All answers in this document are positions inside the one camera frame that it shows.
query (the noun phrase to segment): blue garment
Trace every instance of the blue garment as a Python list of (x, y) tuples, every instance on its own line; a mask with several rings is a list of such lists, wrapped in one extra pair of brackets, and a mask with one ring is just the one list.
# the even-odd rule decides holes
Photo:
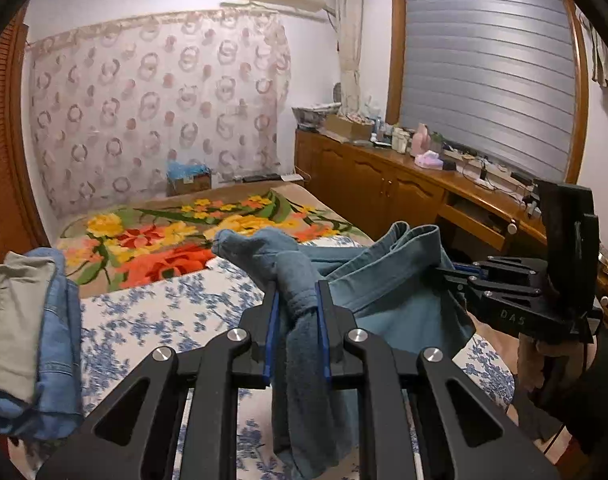
[(329, 282), (334, 303), (350, 309), (359, 327), (393, 348), (437, 346), (452, 358), (475, 332), (465, 309), (424, 272), (451, 266), (436, 226), (396, 222), (370, 248), (303, 246), (273, 228), (251, 237), (223, 230), (212, 250), (262, 290), (278, 283), (273, 445), (294, 479), (316, 478), (358, 443), (355, 392), (329, 391), (319, 369), (318, 280)]
[(64, 438), (83, 420), (78, 286), (66, 278), (61, 251), (37, 248), (26, 256), (51, 258), (56, 270), (44, 305), (35, 400), (29, 405), (0, 391), (0, 433), (35, 440)]

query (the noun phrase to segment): wooden desk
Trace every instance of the wooden desk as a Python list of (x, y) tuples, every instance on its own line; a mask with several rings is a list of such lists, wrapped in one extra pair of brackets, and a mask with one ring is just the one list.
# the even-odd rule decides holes
[(372, 238), (393, 221), (412, 226), (443, 218), (499, 251), (518, 231), (546, 244), (542, 220), (531, 220), (519, 204), (500, 191), (477, 186), (457, 171), (424, 170), (406, 154), (341, 144), (321, 134), (297, 131), (297, 170), (322, 202)]

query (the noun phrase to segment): person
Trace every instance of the person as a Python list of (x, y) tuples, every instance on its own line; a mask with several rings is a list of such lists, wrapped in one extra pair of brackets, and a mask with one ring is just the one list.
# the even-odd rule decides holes
[(586, 345), (549, 345), (520, 335), (518, 382), (527, 391), (541, 388), (544, 358), (567, 356), (565, 374), (551, 400), (540, 406), (559, 419), (588, 455), (578, 480), (608, 480), (608, 335)]

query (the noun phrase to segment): wooden countertop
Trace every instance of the wooden countertop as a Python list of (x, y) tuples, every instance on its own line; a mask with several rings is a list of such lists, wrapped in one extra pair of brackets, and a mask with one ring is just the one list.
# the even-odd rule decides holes
[(398, 153), (395, 150), (373, 147), (365, 148), (348, 143), (345, 145), (352, 150), (367, 153), (370, 156), (383, 160), (390, 166), (395, 166), (400, 170), (421, 176), (424, 179), (443, 187), (447, 191), (471, 200), (504, 220), (511, 221), (511, 219), (514, 219), (518, 222), (519, 228), (524, 231), (524, 233), (535, 238), (540, 243), (546, 244), (546, 235), (542, 219), (529, 219), (526, 212), (520, 209), (520, 205), (513, 198), (501, 191), (484, 189), (458, 171), (425, 170), (424, 168), (415, 165), (413, 157), (405, 153)]

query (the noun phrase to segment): human hand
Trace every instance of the human hand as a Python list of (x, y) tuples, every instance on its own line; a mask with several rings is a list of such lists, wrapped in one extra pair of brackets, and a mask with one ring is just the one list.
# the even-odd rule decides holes
[[(593, 364), (596, 352), (597, 339), (593, 337), (593, 344), (586, 346), (586, 370)], [(517, 351), (517, 377), (520, 386), (528, 392), (541, 388), (544, 385), (544, 358), (565, 356), (569, 359), (566, 363), (564, 378), (559, 385), (562, 390), (575, 383), (585, 371), (583, 369), (584, 344), (569, 341), (559, 345), (550, 345), (520, 334), (520, 345)]]

